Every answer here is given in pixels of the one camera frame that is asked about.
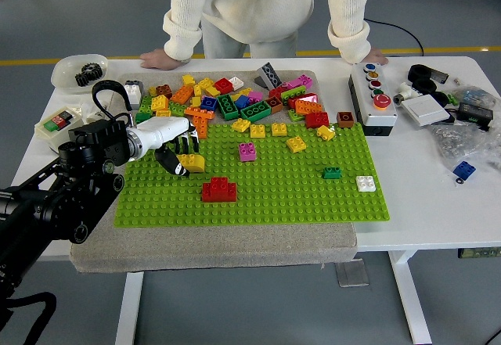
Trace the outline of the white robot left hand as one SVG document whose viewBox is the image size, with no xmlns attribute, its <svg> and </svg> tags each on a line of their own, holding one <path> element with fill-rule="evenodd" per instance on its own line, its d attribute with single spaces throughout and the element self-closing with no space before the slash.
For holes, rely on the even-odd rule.
<svg viewBox="0 0 501 345">
<path fill-rule="evenodd" d="M 140 159 L 151 149 L 160 165 L 170 174 L 189 176 L 177 157 L 180 152 L 179 138 L 182 138 L 183 153 L 189 152 L 189 137 L 193 151 L 199 152 L 199 138 L 195 126 L 185 117 L 153 117 L 128 130 L 130 141 L 135 143 L 131 157 Z"/>
</svg>

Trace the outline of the person's right hand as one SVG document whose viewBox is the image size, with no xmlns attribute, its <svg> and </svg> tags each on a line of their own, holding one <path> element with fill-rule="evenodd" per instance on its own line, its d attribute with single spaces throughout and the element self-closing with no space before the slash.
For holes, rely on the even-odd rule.
<svg viewBox="0 0 501 345">
<path fill-rule="evenodd" d="M 143 53 L 139 58 L 142 60 L 140 66 L 146 69 L 174 70 L 184 65 L 184 62 L 168 56 L 163 49 Z"/>
</svg>

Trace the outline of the person's left hand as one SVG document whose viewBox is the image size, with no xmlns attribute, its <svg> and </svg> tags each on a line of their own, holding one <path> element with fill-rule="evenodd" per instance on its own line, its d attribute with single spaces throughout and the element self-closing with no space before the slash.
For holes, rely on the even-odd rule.
<svg viewBox="0 0 501 345">
<path fill-rule="evenodd" d="M 371 48 L 362 61 L 364 63 L 377 63 L 380 65 L 386 65 L 389 62 L 388 58 L 377 48 Z"/>
</svg>

